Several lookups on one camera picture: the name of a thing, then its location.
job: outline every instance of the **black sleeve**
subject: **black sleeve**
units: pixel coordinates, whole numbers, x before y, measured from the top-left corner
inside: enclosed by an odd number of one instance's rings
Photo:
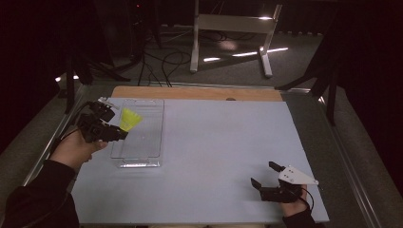
[[[316,227],[315,221],[311,216],[311,210],[309,209],[306,209],[305,211],[295,214],[291,217],[283,217],[282,220],[287,228]]]
[[[79,227],[74,201],[67,192],[74,177],[75,172],[70,167],[57,161],[45,161],[30,184],[10,194],[2,228]]]

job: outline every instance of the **table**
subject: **table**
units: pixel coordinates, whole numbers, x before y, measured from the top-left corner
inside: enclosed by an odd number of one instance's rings
[[[118,86],[112,97],[114,102],[168,98],[163,166],[118,168],[109,155],[112,143],[94,154],[72,191],[83,224],[278,223],[277,204],[260,201],[250,178],[277,185],[269,160],[292,161],[312,175],[287,105],[275,90]],[[225,118],[214,110],[227,111]],[[317,187],[309,191],[315,198],[314,219],[329,220]]]

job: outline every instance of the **person's arm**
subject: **person's arm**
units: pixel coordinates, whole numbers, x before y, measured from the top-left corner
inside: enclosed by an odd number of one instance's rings
[[[80,131],[63,139],[38,176],[8,197],[2,228],[40,224],[41,227],[79,227],[74,201],[67,187],[91,154],[107,142],[86,143]]]
[[[306,200],[306,191],[302,191],[301,197]],[[284,217],[282,220],[287,228],[311,228],[316,227],[315,221],[311,216],[310,208],[304,201],[298,199],[291,203],[279,204]]]

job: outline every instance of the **yellow object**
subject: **yellow object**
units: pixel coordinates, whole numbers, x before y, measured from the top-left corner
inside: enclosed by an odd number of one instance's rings
[[[133,128],[135,125],[137,125],[142,120],[143,120],[143,117],[141,115],[139,115],[136,112],[125,107],[122,110],[120,128],[123,131],[129,131],[131,128]]]

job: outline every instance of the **transparent plastic container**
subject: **transparent plastic container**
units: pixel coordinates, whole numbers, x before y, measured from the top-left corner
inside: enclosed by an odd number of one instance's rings
[[[162,165],[163,105],[163,100],[124,100],[120,119],[124,108],[136,112],[143,119],[128,131],[125,140],[113,143],[111,158],[119,167]]]

